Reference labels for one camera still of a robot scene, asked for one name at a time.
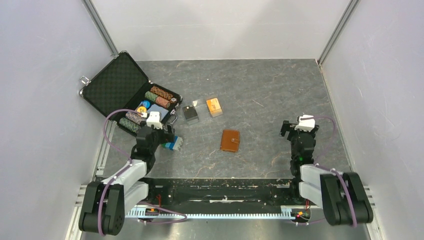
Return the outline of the clear box with dark cards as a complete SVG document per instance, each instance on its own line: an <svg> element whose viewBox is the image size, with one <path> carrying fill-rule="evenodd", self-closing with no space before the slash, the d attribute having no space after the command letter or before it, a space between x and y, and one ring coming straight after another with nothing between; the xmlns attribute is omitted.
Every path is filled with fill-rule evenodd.
<svg viewBox="0 0 424 240"><path fill-rule="evenodd" d="M184 106L182 113L188 125L193 125L200 121L196 108L193 105Z"/></svg>

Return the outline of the brown leather card holder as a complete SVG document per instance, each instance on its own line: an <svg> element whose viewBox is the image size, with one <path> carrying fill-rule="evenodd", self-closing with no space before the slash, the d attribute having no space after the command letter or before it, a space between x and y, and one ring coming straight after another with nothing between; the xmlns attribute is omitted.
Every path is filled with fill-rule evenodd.
<svg viewBox="0 0 424 240"><path fill-rule="evenodd" d="M224 129L222 132L220 150L236 153L240 146L240 132L233 129Z"/></svg>

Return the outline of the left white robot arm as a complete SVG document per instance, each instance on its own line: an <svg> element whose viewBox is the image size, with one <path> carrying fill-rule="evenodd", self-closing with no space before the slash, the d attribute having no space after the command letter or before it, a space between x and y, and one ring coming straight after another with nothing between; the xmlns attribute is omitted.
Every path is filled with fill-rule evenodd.
<svg viewBox="0 0 424 240"><path fill-rule="evenodd" d="M175 130L167 124L159 129L144 125L136 132L130 159L114 175L87 185L78 228L101 236L116 236L125 215L140 201L153 203L157 190L141 179L153 168L155 152L162 144L174 143Z"/></svg>

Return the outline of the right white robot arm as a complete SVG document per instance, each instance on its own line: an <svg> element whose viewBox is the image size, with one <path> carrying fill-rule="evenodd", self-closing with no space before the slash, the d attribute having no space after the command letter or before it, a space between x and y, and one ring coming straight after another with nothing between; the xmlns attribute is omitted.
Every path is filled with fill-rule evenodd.
<svg viewBox="0 0 424 240"><path fill-rule="evenodd" d="M318 116L298 116L296 123L283 121L279 135L290 142L289 199L295 204L311 202L322 208L331 226L369 224L374 220L372 204L360 176L320 165L313 156Z"/></svg>

